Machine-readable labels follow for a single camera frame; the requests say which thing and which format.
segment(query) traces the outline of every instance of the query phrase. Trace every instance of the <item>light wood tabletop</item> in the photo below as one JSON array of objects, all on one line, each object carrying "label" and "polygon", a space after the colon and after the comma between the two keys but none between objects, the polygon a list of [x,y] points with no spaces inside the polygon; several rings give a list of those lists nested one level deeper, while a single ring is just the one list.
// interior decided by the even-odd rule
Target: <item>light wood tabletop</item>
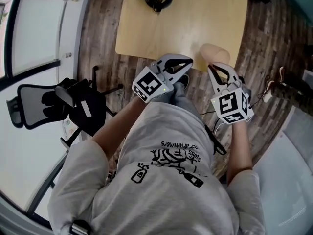
[{"label": "light wood tabletop", "polygon": [[118,54],[158,59],[177,53],[207,71],[202,44],[226,49],[235,67],[246,20],[247,0],[173,0],[159,14],[144,0],[124,0],[116,39]]}]

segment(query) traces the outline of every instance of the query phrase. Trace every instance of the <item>beige object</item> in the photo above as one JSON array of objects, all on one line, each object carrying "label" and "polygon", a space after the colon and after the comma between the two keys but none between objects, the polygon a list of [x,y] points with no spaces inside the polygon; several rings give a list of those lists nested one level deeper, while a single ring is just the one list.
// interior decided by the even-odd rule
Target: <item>beige object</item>
[{"label": "beige object", "polygon": [[227,65],[229,64],[229,52],[216,45],[204,44],[200,48],[200,53],[207,64],[212,64],[214,62],[219,62]]},{"label": "beige object", "polygon": [[245,26],[247,0],[173,0],[159,14],[144,0],[124,0],[116,39],[118,54],[158,59],[176,53],[194,59],[207,72],[200,47],[226,49],[236,64]]}]

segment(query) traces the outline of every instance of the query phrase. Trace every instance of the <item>dark wood floor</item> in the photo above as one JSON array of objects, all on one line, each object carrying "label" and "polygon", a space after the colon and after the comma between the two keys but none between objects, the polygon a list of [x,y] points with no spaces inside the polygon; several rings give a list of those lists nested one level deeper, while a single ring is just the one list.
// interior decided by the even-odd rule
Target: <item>dark wood floor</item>
[{"label": "dark wood floor", "polygon": [[[107,96],[107,104],[113,111],[120,111],[132,97],[131,85],[139,72],[151,60],[118,55],[115,40],[123,0],[89,0],[87,7],[79,58],[79,79],[91,79],[91,68],[98,65],[98,89],[105,91],[124,84],[125,89]],[[297,15],[285,0],[271,0],[269,4],[248,1],[246,25],[236,71],[243,76],[252,89],[251,102],[264,90],[264,78],[278,77],[278,69],[285,66],[299,77],[308,67],[303,55],[303,46],[312,42],[313,31],[304,19]],[[213,95],[208,74],[192,69],[187,96],[200,113],[213,109],[210,98]],[[253,107],[254,118],[249,122],[249,137],[254,162],[266,151],[284,122],[291,105],[286,101],[272,99],[259,102]],[[213,129],[216,114],[203,116],[204,122]],[[217,138],[229,150],[231,128],[226,124],[217,131]],[[228,156],[216,155],[214,173],[225,172]]]}]

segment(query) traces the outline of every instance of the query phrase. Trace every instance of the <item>lamp base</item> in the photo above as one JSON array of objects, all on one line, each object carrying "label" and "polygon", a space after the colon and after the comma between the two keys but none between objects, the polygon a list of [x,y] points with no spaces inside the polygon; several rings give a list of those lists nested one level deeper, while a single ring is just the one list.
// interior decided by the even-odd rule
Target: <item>lamp base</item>
[{"label": "lamp base", "polygon": [[147,5],[155,12],[161,12],[162,9],[167,8],[173,0],[145,0]]}]

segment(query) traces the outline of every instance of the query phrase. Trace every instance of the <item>gray t-shirt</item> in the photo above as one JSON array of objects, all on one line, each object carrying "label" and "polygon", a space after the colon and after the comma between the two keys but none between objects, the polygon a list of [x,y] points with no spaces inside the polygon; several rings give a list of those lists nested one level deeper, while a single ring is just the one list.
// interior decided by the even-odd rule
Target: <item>gray t-shirt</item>
[{"label": "gray t-shirt", "polygon": [[265,234],[259,178],[239,173],[225,189],[211,173],[213,146],[190,112],[150,103],[130,130],[115,178],[93,141],[74,145],[48,205],[56,234],[75,219],[94,234]]}]

